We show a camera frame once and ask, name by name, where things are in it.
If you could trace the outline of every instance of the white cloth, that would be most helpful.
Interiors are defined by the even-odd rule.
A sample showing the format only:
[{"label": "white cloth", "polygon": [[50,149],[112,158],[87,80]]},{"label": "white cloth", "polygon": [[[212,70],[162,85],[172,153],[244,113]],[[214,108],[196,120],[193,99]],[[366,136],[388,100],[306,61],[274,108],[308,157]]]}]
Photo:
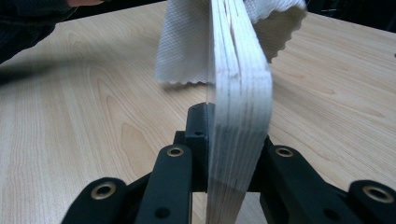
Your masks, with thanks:
[{"label": "white cloth", "polygon": [[[305,16],[304,0],[245,0],[268,62],[277,55]],[[209,0],[168,0],[155,66],[161,82],[207,82]]]}]

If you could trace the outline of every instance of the wood grain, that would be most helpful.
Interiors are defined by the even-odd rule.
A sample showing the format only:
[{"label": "wood grain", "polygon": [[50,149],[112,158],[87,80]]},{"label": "wood grain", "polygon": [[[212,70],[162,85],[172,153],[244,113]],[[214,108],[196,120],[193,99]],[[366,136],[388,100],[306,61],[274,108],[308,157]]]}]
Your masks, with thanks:
[{"label": "wood grain", "polygon": [[[0,222],[59,223],[91,181],[148,173],[204,85],[152,77],[165,3],[61,23],[0,65]],[[396,36],[309,15],[274,59],[270,135],[330,183],[396,189]],[[263,223],[248,195],[239,223]],[[205,220],[194,195],[193,223]]]}]

